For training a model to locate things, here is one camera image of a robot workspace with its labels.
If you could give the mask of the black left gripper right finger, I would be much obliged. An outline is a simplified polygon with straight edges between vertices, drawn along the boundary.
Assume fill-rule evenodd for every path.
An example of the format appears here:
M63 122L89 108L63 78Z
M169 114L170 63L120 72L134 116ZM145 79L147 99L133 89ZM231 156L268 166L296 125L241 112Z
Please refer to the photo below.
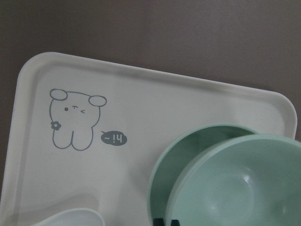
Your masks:
M180 221L177 219L172 219L170 226L180 226Z

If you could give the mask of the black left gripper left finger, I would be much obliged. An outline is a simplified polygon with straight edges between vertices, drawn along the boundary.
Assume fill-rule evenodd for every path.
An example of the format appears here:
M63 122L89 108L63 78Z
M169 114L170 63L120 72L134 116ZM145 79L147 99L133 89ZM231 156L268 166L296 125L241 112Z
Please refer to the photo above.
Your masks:
M153 219L153 226L164 226L163 218L155 218Z

